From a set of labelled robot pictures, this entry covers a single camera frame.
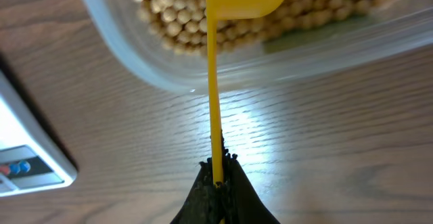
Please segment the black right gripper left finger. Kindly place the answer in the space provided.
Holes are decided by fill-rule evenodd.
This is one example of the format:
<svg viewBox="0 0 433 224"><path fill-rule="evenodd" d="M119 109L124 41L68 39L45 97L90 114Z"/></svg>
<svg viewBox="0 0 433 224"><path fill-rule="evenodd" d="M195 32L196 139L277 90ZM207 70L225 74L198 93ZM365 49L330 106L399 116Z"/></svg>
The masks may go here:
<svg viewBox="0 0 433 224"><path fill-rule="evenodd" d="M219 224L223 220L223 207L213 183L211 163L211 159L200 162L200 171L187 198L170 224Z"/></svg>

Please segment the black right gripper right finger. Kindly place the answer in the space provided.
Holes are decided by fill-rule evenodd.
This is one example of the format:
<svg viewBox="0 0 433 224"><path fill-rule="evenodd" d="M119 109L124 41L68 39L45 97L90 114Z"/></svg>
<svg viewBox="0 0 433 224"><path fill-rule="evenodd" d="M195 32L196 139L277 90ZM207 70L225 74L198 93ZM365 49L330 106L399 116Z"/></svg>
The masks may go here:
<svg viewBox="0 0 433 224"><path fill-rule="evenodd" d="M237 154L230 154L221 137L223 153L224 182L221 187L221 200L226 223L235 224L279 224L262 203L246 176Z"/></svg>

